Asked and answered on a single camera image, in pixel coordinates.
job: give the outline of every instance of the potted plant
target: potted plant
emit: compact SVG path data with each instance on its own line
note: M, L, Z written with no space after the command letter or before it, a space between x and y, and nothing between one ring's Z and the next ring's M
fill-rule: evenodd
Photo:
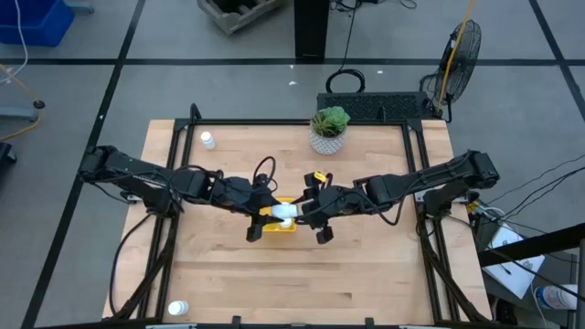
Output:
M311 120L311 146L319 154L334 154L346 141L349 115L341 106L318 111Z

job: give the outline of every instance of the yellow object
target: yellow object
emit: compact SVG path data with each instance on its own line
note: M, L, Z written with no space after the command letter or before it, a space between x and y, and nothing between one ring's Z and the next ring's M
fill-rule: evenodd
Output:
M473 213L479 207L479 202L473 201L469 205L467 205L467 214Z
M20 87L22 87L22 89L25 90L25 92L28 94L28 96L30 96L30 99L33 102L40 101L40 99L37 97L37 95L29 87L27 87L27 85L25 85L19 78L15 77L12 73L10 73L10 71L8 71L8 69L4 65L0 64L0 70L2 70L8 77L10 77L11 80L18 83L20 85ZM38 124L40 123L40 117L41 117L41 111L40 110L37 110L37 111L38 111L38 117L37 117L37 120L35 122L33 122L31 125L27 126L26 128L19 130L16 133L11 133L7 136L0 138L0 142L4 142L4 141L9 140L13 137L17 137L19 134L26 133L26 132L34 129L35 127L37 127Z
M277 197L280 202L292 203L294 197ZM272 215L271 207L264 207L260 209L261 215ZM296 230L296 224L293 222L288 228L282 228L279 223L272 223L265 225L262 232L294 232Z
M472 0L472 2L469 4L469 7L467 8L467 14L465 14L465 18L463 19L463 23L461 24L461 28L459 29L459 34L457 34L457 39L455 40L455 48L453 48L453 51L449 56L449 60L447 61L447 68L445 70L445 74L442 77L441 96L439 96L437 111L441 109L442 99L443 97L445 97L445 89L447 88L447 79L449 78L451 62L453 62L453 58L455 57L455 53L457 52L457 48L459 47L459 43L461 42L461 37L463 35L463 31L465 30L465 26L467 26L467 21L469 20L469 17L472 15L473 5L475 5L475 0Z
M327 181L327 177L319 172L314 172L314 177L322 181L323 183Z

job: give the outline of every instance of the fan grill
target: fan grill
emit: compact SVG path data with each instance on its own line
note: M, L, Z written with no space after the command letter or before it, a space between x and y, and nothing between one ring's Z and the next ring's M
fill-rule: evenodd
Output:
M460 24L455 28L452 33L452 38L449 40L443 53L441 65L437 72L435 81L435 91L433 95L435 101L439 101L439 97L441 97L441 85L447 67L447 60L449 60L452 47L455 43L454 40L459 34L461 26L462 25ZM472 76L473 68L475 68L475 62L477 61L477 55L479 54L481 41L482 30L479 25L473 20L467 21L461 41L459 42L459 47L457 48L457 52L451 63L447 86L445 88L446 94L451 97L451 102L459 99L469 82L469 78Z

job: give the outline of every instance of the blue bin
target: blue bin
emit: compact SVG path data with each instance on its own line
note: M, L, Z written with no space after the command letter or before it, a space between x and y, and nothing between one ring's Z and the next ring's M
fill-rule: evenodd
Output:
M27 45L55 47L73 22L63 0L18 0L22 34ZM14 0L0 0L0 42L21 44Z

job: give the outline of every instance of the green plant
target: green plant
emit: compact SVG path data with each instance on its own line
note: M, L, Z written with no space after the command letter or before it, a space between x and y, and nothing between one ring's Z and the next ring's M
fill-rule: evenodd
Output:
M346 129L349 119L344 108L334 106L320 110L313 117L313 127L323 137L336 137Z

